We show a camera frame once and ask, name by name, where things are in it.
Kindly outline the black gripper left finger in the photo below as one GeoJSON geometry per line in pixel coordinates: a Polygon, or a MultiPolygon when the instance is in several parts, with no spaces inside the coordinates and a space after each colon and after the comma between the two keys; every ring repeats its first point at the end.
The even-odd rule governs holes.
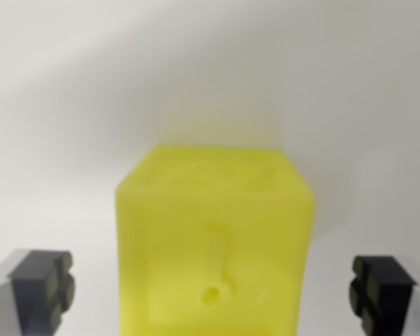
{"type": "Polygon", "coordinates": [[[54,335],[76,290],[69,251],[19,248],[0,264],[0,335],[54,335]]]}

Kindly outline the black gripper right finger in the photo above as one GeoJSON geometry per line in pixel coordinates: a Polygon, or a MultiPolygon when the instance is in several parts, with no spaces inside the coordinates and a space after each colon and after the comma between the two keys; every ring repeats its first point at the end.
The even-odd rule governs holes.
{"type": "Polygon", "coordinates": [[[366,335],[420,335],[420,264],[407,255],[357,255],[349,286],[366,335]]]}

